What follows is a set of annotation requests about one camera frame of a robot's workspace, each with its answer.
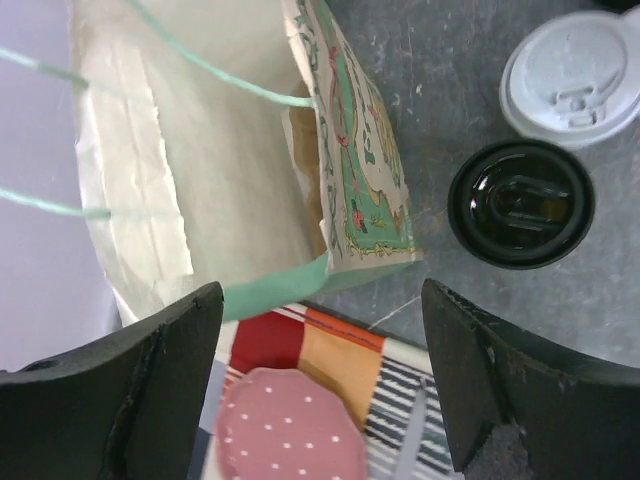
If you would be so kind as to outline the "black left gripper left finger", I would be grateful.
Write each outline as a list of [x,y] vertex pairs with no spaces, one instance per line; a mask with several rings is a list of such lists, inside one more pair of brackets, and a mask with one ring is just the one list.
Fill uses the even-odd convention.
[[217,282],[1,374],[4,479],[184,479],[222,325]]

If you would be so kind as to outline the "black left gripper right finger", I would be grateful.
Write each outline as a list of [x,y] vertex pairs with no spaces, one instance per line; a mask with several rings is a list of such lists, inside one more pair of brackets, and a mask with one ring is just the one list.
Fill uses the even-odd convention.
[[580,353],[428,279],[421,292],[455,471],[468,479],[636,479],[639,371]]

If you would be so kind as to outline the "black plastic cup lid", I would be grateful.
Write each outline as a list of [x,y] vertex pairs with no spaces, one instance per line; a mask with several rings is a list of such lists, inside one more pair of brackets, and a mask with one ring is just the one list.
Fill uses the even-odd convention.
[[531,270],[571,253],[596,209],[591,177],[569,151],[541,140],[490,144],[451,182],[447,213],[459,243],[499,268]]

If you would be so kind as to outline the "green patterned paper bag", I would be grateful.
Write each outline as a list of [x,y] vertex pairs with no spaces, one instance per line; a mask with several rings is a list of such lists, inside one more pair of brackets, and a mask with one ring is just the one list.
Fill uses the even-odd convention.
[[[418,260],[384,102],[323,1],[74,1],[81,205],[122,322],[217,282],[242,320]],[[287,114],[316,113],[326,252],[312,251]]]

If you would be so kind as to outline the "white plastic cup lid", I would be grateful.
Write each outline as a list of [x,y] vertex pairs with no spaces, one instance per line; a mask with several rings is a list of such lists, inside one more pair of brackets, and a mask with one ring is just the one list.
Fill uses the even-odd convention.
[[509,57],[499,101],[523,137],[579,150],[615,136],[639,116],[639,30],[605,11],[546,22]]

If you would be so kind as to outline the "brown pulp cup carrier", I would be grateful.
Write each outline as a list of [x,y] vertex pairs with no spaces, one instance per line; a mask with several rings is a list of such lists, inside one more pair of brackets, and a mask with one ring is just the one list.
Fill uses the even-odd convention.
[[292,134],[292,158],[305,201],[312,251],[315,257],[326,252],[320,227],[324,219],[320,188],[320,158],[316,113],[312,107],[293,106],[287,114]]

